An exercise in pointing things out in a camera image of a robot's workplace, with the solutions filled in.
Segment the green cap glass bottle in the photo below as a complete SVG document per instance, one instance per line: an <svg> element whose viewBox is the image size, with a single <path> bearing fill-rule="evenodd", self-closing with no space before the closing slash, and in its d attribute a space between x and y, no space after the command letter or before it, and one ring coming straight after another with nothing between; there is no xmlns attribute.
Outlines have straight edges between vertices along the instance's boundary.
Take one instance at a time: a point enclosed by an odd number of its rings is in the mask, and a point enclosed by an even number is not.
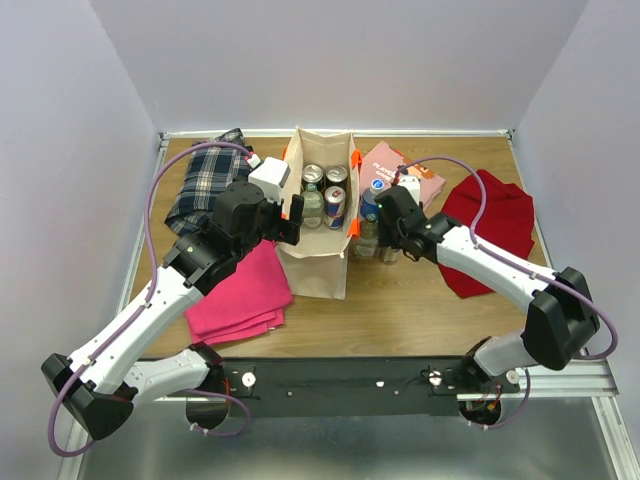
<svg viewBox="0 0 640 480"><path fill-rule="evenodd" d="M312 183L306 185L302 196L304 199L302 225L307 229L318 229L324 219L324 196Z"/></svg>
<svg viewBox="0 0 640 480"><path fill-rule="evenodd" d="M360 221L360 235L353 251L359 258L374 258L378 251L379 222L376 214L368 214Z"/></svg>

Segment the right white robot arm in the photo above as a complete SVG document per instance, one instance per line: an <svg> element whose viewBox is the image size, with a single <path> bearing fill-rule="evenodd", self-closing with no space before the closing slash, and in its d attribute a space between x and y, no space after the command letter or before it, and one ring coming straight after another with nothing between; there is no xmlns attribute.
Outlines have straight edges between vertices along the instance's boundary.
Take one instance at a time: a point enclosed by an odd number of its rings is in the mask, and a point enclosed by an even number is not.
<svg viewBox="0 0 640 480"><path fill-rule="evenodd" d="M494 245L484 245L469 227L438 213L431 218L409 191L396 185L376 199L382 245L413 261L459 271L509 299L526 315L522 330L487 337L453 367L447 380L474 392L510 370L541 365L559 371L579 356L600 328L584 275L567 267L555 272Z"/></svg>

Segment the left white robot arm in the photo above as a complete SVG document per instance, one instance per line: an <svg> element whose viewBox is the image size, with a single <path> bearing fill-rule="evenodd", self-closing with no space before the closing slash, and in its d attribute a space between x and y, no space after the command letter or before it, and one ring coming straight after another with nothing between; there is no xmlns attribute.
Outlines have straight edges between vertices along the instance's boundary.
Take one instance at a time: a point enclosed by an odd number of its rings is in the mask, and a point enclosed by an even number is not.
<svg viewBox="0 0 640 480"><path fill-rule="evenodd" d="M304 200L292 195L287 214L283 204L282 197L270 198L247 181L228 186L211 218L175 241L148 286L109 325L74 353L53 353L43 362L54 407L65 408L92 440L102 440L146 399L188 389L214 393L222 372L214 354L201 346L160 363L159 380L131 369L176 317L233 275L262 241L299 242Z"/></svg>

